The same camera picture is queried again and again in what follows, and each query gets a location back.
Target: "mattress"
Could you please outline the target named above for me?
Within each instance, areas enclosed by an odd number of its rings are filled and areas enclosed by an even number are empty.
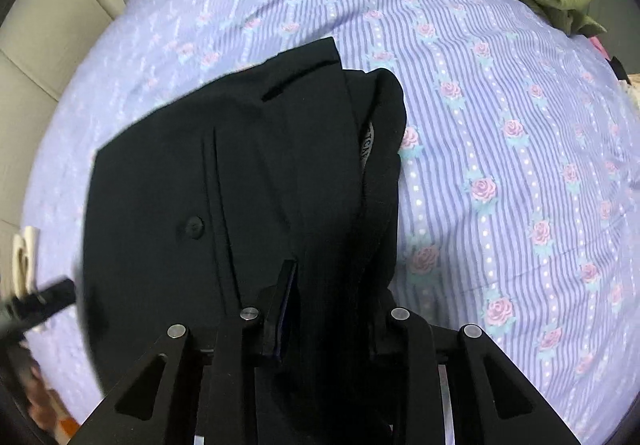
[[[36,157],[22,221],[41,230],[38,282],[82,280],[98,148],[204,83],[329,35],[344,67],[387,68],[404,89],[398,304],[479,324],[582,443],[604,443],[640,387],[640,126],[591,43],[515,0],[130,0]],[[84,420],[101,392],[78,311],[28,340]]]

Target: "bed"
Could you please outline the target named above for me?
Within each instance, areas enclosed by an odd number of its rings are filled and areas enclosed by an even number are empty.
[[[515,0],[129,0],[33,166],[22,224],[40,229],[38,283],[82,281],[98,148],[204,83],[326,36],[344,67],[387,68],[404,89],[398,304],[478,323],[583,444],[605,443],[640,389],[638,115],[587,39]],[[102,396],[81,311],[28,335],[79,421]]]

